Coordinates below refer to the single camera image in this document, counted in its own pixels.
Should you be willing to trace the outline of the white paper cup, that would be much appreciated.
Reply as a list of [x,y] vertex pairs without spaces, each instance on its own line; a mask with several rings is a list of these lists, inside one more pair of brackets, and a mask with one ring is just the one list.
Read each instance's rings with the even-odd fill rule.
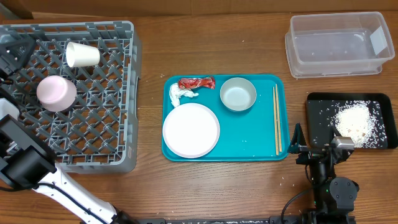
[[89,45],[69,42],[66,48],[66,60],[71,68],[94,66],[100,62],[100,52]]

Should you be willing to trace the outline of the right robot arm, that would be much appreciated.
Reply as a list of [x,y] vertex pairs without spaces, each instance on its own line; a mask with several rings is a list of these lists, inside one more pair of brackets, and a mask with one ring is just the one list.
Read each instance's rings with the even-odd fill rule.
[[[354,201],[359,185],[335,174],[335,165],[346,161],[354,153],[354,142],[343,137],[335,127],[330,128],[330,142],[322,147],[308,147],[301,125],[295,125],[288,152],[298,155],[296,163],[305,166],[305,174],[311,183],[308,190],[291,198],[284,206],[282,223],[355,223],[349,213],[354,210]],[[300,216],[285,218],[287,207],[297,198],[313,192],[314,205]]]

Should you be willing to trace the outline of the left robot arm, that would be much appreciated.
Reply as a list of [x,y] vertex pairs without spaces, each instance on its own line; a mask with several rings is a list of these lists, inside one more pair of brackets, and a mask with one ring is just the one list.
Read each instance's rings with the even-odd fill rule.
[[[90,194],[72,172],[130,172],[136,165],[139,46],[133,37],[1,36],[1,97],[16,118],[1,119],[1,180],[5,190],[34,190],[83,223],[134,223]],[[72,104],[51,112],[39,82],[64,78]]]

